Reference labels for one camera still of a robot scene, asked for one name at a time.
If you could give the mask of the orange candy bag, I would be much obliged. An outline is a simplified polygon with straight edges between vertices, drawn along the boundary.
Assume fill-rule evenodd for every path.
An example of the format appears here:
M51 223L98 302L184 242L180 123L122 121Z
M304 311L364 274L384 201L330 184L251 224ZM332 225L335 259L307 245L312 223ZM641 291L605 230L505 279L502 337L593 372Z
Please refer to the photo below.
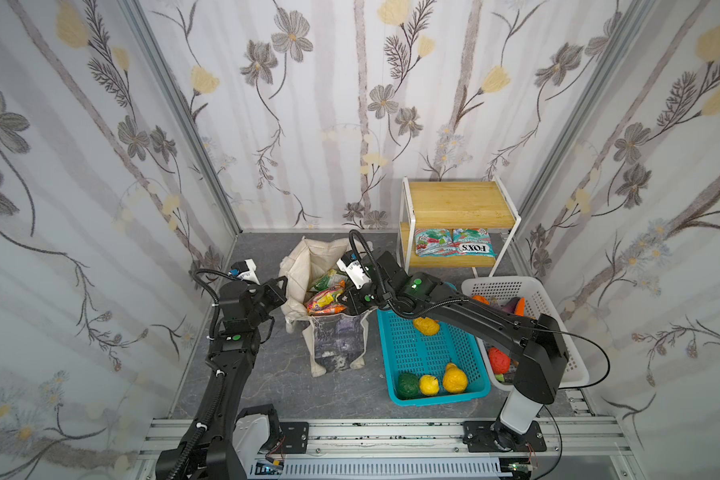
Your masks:
M316 293L307 303L306 309L310 316L338 314L346 310L346 306L339 302L339 297L345 291L345 281Z

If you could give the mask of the cream canvas tote bag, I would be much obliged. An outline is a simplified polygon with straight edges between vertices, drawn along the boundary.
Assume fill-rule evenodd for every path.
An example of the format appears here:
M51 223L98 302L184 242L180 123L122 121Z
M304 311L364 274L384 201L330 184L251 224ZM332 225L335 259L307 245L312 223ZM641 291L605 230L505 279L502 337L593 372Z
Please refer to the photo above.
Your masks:
M282 306L286 330L292 333L296 326L305 326L302 336L314 377L365 367L370 313L315 316L308 313L306 306L313 297L309 288L336 268L350 250L347 239L325 242L304 238L280 263L279 274L287 278L287 300Z

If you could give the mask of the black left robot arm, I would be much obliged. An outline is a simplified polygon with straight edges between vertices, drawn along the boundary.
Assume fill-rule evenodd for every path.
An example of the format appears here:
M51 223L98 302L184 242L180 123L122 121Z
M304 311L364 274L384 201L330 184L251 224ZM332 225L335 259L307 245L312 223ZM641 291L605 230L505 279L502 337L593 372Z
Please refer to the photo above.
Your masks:
M196 269L190 276L212 299L205 358L211 374L198 412L178 446L160 453L155 477L245 479L248 473L242 454L233 442L237 421L251 415L267 420L264 450L278 450L285 439L273 405L243 410L239 405L265 342L259 326L272 323L272 312L286 303L288 279L281 276L257 284L207 268Z

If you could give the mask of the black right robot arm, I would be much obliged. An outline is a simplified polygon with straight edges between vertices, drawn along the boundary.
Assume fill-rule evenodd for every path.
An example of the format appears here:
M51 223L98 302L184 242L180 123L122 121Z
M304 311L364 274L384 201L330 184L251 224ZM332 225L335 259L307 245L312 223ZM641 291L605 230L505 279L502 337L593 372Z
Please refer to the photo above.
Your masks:
M430 274L409 275L388 252L378 259L370 253L349 252L337 265L353 283L339 300L350 313L377 308L407 320L428 317L488 341L518 363L514 390L494 422L496 433L526 434L542 407L554 402L569 361L554 317L508 313Z

